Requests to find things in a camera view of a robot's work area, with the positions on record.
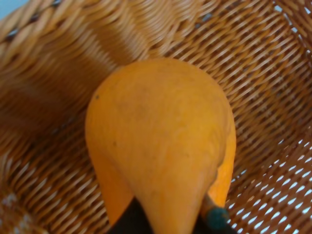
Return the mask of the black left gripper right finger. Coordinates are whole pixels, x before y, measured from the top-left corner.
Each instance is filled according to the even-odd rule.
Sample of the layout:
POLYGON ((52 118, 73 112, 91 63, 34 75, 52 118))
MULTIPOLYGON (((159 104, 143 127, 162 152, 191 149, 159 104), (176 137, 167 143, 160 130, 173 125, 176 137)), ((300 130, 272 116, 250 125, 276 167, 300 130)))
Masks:
POLYGON ((224 207, 216 205, 208 194, 205 194, 199 212, 202 223, 209 234, 236 234, 237 231, 228 223, 230 216, 224 207))

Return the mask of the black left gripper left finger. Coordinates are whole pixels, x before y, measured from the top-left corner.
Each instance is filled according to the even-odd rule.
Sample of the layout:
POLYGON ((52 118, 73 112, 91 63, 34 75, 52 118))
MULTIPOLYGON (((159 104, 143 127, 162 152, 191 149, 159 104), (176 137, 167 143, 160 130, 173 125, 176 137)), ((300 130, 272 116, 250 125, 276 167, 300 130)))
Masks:
POLYGON ((147 216, 136 198, 133 198, 121 217, 112 226, 113 234, 153 234, 147 216))

